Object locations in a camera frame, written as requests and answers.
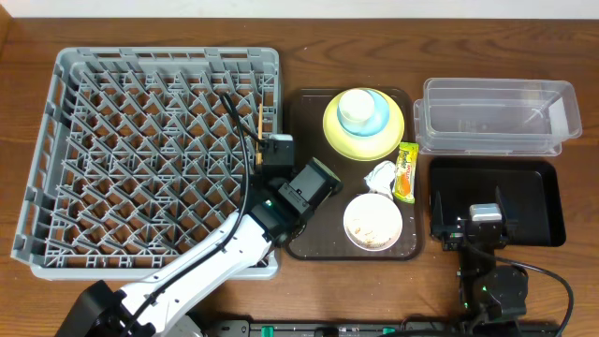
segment black tray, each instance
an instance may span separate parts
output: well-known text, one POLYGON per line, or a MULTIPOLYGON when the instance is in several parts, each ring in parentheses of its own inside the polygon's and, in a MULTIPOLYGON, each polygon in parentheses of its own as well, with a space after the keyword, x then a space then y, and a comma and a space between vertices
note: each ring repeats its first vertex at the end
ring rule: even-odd
POLYGON ((550 163, 527 160, 436 158, 430 166, 431 210, 441 195, 443 219, 467 219, 469 207, 494 203, 495 187, 519 220, 509 244, 561 246, 565 227, 558 177, 550 163))
MULTIPOLYGON (((405 121, 404 141, 414 141, 414 123, 410 97, 398 89, 379 89, 392 97, 400 106, 405 121)), ((343 230, 343 212, 347 204, 359 194, 367 193, 364 177, 383 160, 395 163, 398 151, 386 158, 358 162, 338 154, 327 142, 322 118, 330 100, 341 89, 303 89, 294 95, 284 121, 296 143, 296 165, 302 168, 316 157, 327 165, 343 182, 343 191, 327 199, 317 210, 304 232, 292 241, 286 251, 302 260, 397 260, 405 261, 418 255, 422 248, 421 211, 414 204, 396 201, 402 213, 403 229, 398 241, 382 252, 368 252, 356 247, 343 230)), ((415 191, 418 191, 416 176, 415 191)))

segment white cup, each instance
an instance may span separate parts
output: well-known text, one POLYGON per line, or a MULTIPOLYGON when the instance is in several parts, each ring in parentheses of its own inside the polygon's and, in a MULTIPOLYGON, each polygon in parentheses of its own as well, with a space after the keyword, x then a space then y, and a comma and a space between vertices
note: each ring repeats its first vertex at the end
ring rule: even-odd
POLYGON ((346 91, 339 100, 341 123, 348 129, 359 129, 374 114, 373 97, 361 89, 346 91))

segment cable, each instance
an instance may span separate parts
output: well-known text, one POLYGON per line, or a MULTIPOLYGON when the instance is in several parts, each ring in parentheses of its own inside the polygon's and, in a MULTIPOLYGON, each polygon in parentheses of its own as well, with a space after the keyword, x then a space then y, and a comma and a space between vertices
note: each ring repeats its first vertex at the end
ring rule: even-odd
POLYGON ((160 294, 164 293, 165 290, 167 290, 167 288, 169 286, 171 286, 172 284, 177 282, 179 279, 184 277, 188 272, 192 271, 200 264, 206 262, 209 258, 213 257, 218 252, 224 250, 225 246, 231 241, 231 239, 233 239, 233 236, 235 235, 237 228, 240 226, 241 219, 243 218, 243 214, 245 213, 245 207, 247 205, 247 199, 248 199, 247 193, 250 189, 250 173, 249 173, 250 172, 250 169, 249 169, 250 162, 248 160, 248 154, 247 154, 247 148, 245 146, 245 141, 243 140, 243 132, 242 132, 243 127, 241 125, 240 115, 237 112, 237 110, 235 109, 235 105, 233 105, 233 101, 231 100, 231 97, 228 94, 220 94, 220 99, 221 99, 221 103, 223 104, 223 106, 226 109, 226 112, 228 112, 228 114, 230 114, 231 117, 233 117, 233 120, 237 123, 237 126, 238 126, 237 131, 238 131, 238 135, 240 137, 240 143, 241 143, 241 152, 243 154, 243 164, 245 165, 244 179, 245 179, 246 196, 245 196, 245 198, 243 198, 243 202, 240 207, 239 215, 238 215, 237 219, 235 220, 235 224, 233 225, 233 228, 231 229, 231 231, 228 232, 225 239, 221 243, 217 244, 216 247, 214 249, 212 249, 208 254, 201 257, 199 260, 190 264, 184 270, 182 270, 181 272, 175 274, 173 277, 168 279, 164 284, 162 284, 152 294, 150 294, 148 296, 148 298, 140 305, 140 307, 137 309, 137 311, 131 316, 131 318, 129 319, 127 324, 124 326, 124 329, 121 332, 121 337, 126 337, 128 335, 129 331, 131 330, 133 325, 138 321, 139 317, 141 316, 141 314, 143 314, 143 312, 146 310, 146 308, 148 308, 148 306, 150 306, 152 303, 154 303, 156 301, 156 299, 158 298, 158 296, 160 296, 160 294))
POLYGON ((487 254, 485 252, 482 252, 479 249, 477 249, 476 247, 472 246, 468 242, 468 240, 464 240, 464 245, 468 249, 470 249, 473 253, 476 253, 479 256, 482 256, 482 257, 484 257, 486 259, 503 262, 503 263, 510 264, 512 266, 516 266, 516 267, 520 267, 520 268, 526 268, 526 269, 529 269, 531 271, 537 271, 537 272, 540 272, 542 274, 550 276, 550 277, 556 279, 557 281, 559 281, 563 285, 563 287, 565 287, 565 290, 568 292, 568 309, 565 312, 565 317, 563 318, 562 324, 556 330, 556 333, 555 333, 555 337, 562 336, 562 333, 565 330, 565 327, 568 325, 568 321, 570 320, 570 316, 572 316, 572 311, 574 310, 574 292, 572 291, 572 287, 570 287, 570 285, 568 284, 568 282, 566 280, 564 280, 560 275, 556 274, 555 272, 544 270, 542 268, 539 268, 539 267, 536 267, 536 266, 533 266, 533 265, 529 265, 529 264, 526 264, 526 263, 517 262, 517 261, 511 260, 509 258, 500 257, 500 256, 493 256, 491 254, 487 254))
POLYGON ((266 145, 266 141, 263 139, 260 139, 254 132, 252 132, 249 128, 247 128, 247 126, 245 126, 244 124, 238 124, 238 125, 241 125, 241 128, 243 128, 243 131, 245 131, 245 133, 248 136, 250 136, 255 142, 257 142, 258 144, 260 144, 262 146, 266 145))
POLYGON ((378 337, 479 337, 472 334, 464 334, 461 332, 449 332, 449 331, 435 331, 435 330, 404 330, 394 331, 386 334, 382 334, 378 337))

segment crumpled white paper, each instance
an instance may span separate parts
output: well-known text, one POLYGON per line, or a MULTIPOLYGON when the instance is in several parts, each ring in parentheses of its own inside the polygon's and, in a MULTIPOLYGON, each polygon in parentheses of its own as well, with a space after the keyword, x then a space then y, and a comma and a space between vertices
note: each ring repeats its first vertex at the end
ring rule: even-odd
POLYGON ((371 189, 371 193, 378 193, 391 200, 391 183, 395 180, 395 164, 386 160, 377 165, 366 177, 364 181, 371 189))

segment wooden table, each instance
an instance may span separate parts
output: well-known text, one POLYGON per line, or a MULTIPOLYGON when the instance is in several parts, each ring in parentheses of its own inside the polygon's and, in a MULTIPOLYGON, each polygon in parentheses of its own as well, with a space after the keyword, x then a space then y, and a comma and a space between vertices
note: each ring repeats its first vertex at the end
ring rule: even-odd
MULTIPOLYGON (((0 335, 53 334, 90 284, 39 280, 8 256, 52 65, 70 46, 269 46, 281 54, 285 97, 299 88, 359 85, 398 87, 417 99, 431 77, 572 82, 584 132, 550 159, 568 240, 501 255, 565 277, 577 299, 565 335, 598 333, 599 22, 14 20, 0 57, 0 335)), ((282 263, 274 280, 227 282, 201 306, 269 320, 397 321, 459 310, 457 254, 429 239, 407 263, 300 262, 285 254, 282 263)), ((527 318, 562 320, 559 283, 533 273, 529 291, 527 318)))

